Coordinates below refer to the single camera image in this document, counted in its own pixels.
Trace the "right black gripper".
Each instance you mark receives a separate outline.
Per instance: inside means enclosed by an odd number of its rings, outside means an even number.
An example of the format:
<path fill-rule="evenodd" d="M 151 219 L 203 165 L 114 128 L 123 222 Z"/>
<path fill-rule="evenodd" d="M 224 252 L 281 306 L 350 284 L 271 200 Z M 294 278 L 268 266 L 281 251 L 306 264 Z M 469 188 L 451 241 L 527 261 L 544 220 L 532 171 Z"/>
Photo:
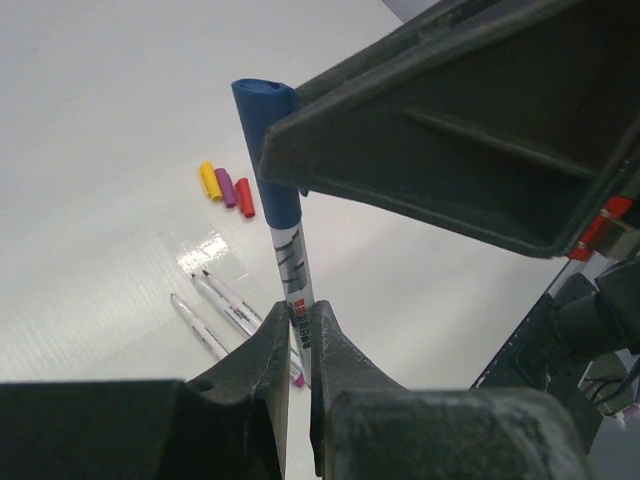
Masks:
<path fill-rule="evenodd" d="M 616 261 L 639 253 L 639 171 L 603 204 L 567 258 L 586 262 L 595 253 Z"/>

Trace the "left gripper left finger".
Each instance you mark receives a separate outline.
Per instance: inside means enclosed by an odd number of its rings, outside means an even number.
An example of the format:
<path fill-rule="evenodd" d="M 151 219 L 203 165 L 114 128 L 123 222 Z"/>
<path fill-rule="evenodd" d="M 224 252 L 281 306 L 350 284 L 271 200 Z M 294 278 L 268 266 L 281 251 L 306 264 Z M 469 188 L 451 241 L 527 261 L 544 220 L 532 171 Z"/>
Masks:
<path fill-rule="evenodd" d="M 284 303 L 190 381 L 7 383 L 5 479 L 281 479 L 289 326 Z"/>

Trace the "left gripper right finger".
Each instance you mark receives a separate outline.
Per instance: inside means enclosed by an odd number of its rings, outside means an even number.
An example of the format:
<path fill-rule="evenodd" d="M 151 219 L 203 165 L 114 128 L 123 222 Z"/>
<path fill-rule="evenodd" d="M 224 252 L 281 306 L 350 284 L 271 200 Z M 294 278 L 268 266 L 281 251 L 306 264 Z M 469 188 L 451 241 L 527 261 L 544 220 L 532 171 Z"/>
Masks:
<path fill-rule="evenodd" d="M 530 388 L 410 390 L 312 309 L 310 439 L 322 479 L 591 479 L 569 413 Z"/>

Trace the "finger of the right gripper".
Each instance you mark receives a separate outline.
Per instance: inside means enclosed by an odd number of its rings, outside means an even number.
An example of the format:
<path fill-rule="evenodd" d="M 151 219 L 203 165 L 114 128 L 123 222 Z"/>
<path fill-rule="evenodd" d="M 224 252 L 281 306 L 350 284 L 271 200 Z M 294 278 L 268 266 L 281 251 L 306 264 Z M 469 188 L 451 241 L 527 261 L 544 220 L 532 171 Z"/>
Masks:
<path fill-rule="evenodd" d="M 442 1 L 297 92 L 264 179 L 562 256 L 639 171 L 639 5 Z"/>

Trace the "blue marker pen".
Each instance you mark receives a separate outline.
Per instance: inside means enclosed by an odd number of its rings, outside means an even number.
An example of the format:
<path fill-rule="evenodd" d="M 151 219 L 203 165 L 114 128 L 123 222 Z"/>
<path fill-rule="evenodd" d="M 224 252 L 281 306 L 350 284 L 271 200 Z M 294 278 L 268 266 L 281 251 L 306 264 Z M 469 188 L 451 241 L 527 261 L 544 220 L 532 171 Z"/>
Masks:
<path fill-rule="evenodd" d="M 303 376 L 310 384 L 311 319 L 315 299 L 302 224 L 287 229 L 272 228 L 271 238 Z"/>

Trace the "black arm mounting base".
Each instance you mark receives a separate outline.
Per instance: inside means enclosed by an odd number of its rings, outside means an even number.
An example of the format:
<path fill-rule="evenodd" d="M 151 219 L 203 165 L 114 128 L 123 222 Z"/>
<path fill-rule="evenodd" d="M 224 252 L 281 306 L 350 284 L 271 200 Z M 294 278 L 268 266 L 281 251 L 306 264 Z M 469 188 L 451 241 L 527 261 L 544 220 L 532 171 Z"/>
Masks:
<path fill-rule="evenodd" d="M 474 381 L 474 388 L 533 388 L 554 396 L 570 414 L 586 451 L 591 449 L 602 415 L 578 383 L 588 364 L 578 362 L 558 339 L 552 317 L 560 307 L 595 291 L 577 273 L 557 294 L 543 294 Z"/>

